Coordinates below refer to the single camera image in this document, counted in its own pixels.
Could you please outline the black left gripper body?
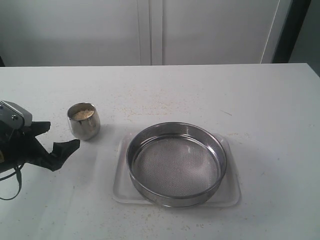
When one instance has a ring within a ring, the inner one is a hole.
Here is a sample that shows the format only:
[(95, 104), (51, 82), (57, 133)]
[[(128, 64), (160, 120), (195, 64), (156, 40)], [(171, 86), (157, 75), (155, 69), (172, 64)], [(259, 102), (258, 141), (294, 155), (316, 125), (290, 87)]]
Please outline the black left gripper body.
[(15, 165), (31, 164), (36, 166), (35, 159), (28, 153), (28, 136), (33, 133), (36, 121), (30, 126), (13, 129), (4, 121), (0, 121), (0, 172), (13, 169)]

